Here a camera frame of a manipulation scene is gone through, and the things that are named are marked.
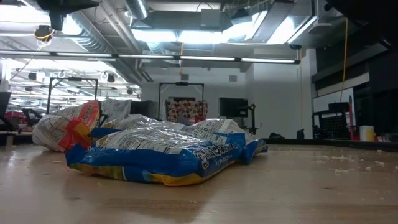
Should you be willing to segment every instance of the table surface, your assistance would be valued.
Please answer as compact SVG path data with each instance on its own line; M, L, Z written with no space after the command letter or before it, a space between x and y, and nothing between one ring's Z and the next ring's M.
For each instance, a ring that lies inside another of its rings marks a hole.
M271 146L202 184L70 170L39 146L0 148L1 223L397 223L398 154Z

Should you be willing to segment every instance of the cable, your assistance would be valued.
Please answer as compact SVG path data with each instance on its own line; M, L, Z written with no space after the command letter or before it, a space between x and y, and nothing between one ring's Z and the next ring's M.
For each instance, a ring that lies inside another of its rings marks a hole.
M50 34L47 34L47 35L45 35L43 37L37 37L36 35L35 35L35 37L38 38L38 39L45 39L45 41L47 41L47 39L49 37L51 37L54 34L54 32L55 32L55 30L52 30L52 32Z
M343 81L341 81L341 93L340 93L340 102L343 97L343 88L344 88L344 81L346 79L346 66L347 66L347 42L348 42L348 19L346 18L346 40L345 40L345 47L344 47L344 67L343 67Z
M36 51L40 51L40 50L42 50L42 48L44 48L45 46L39 46L37 49L36 49ZM15 78L17 75L19 75L20 73L21 73L21 71L23 71L25 68L26 68L26 66L28 66L28 64L30 64L31 63L31 61L33 60L33 56L30 58L30 60L15 74L15 75L13 75L11 78L10 78L10 81L13 79L13 78Z
M207 2L200 2L199 5L198 5L198 7L197 7L197 11L198 11L198 9L199 9L199 6L200 6L202 3L205 3L206 5L208 5L208 6L210 7L210 9L213 9L213 7L212 7L211 5L209 5Z

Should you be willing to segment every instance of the yellow cable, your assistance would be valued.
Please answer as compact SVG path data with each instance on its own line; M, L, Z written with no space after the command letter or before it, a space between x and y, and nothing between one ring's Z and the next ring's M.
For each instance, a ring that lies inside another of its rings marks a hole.
M344 81L346 79L346 67L347 67L347 42L348 42L348 19L346 19L346 41L344 47L344 67L343 67L343 81L341 81L341 93L340 93L340 102L343 97L343 88Z
M48 39L49 37L51 37L51 35L53 35L54 32L55 32L55 30L52 30L51 34L45 35L45 36L43 36L43 37L37 37L35 34L34 34L34 35L35 35L35 37L38 38L38 39L46 39L46 41L47 41L47 39Z

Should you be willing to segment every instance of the blue chip bag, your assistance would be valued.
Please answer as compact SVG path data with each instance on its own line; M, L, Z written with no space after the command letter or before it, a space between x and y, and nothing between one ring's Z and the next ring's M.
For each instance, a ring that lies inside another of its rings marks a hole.
M203 182L241 157L244 134L190 134L164 127L108 134L88 150L77 144L65 153L70 168L133 182L168 186Z

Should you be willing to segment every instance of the red object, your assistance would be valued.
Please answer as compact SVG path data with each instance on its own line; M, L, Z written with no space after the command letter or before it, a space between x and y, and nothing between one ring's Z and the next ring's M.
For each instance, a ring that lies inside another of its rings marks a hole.
M351 140L354 140L354 124L353 124L353 99L349 96L349 131L351 133Z
M196 116L196 117L195 117L195 124L196 124L197 122L204 121L204 120L206 120L206 118L205 118L204 116Z

